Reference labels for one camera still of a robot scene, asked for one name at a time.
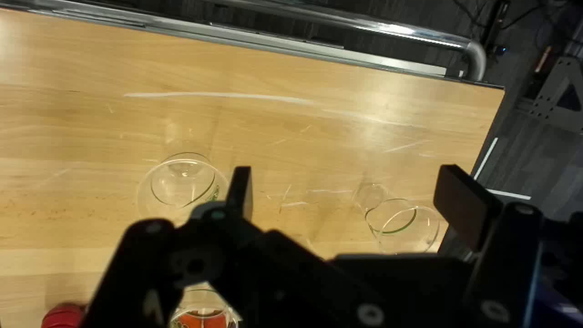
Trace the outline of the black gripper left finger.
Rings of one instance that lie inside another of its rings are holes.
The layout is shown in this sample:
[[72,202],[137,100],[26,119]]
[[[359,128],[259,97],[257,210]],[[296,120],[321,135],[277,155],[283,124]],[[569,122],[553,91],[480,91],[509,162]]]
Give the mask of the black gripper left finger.
[[232,175],[226,206],[232,213],[250,219],[254,213],[252,168],[237,166]]

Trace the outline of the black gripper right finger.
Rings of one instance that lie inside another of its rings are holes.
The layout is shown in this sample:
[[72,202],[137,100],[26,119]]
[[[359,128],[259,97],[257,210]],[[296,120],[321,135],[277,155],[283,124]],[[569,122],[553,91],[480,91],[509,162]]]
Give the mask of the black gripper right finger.
[[438,173],[434,206],[467,248],[482,250],[503,202],[458,164],[443,164]]

